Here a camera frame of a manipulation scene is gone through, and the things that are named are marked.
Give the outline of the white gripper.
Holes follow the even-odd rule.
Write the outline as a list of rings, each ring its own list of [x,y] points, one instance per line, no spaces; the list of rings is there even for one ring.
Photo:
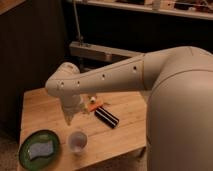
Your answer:
[[[71,124],[74,115],[81,112],[84,107],[85,105],[81,96],[71,96],[61,99],[61,108],[68,125]]]

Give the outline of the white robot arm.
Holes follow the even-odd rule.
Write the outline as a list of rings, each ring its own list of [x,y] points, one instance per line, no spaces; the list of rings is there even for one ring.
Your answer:
[[[67,118],[84,93],[148,90],[147,171],[213,171],[213,54],[206,50],[169,48],[86,73],[65,62],[45,88]]]

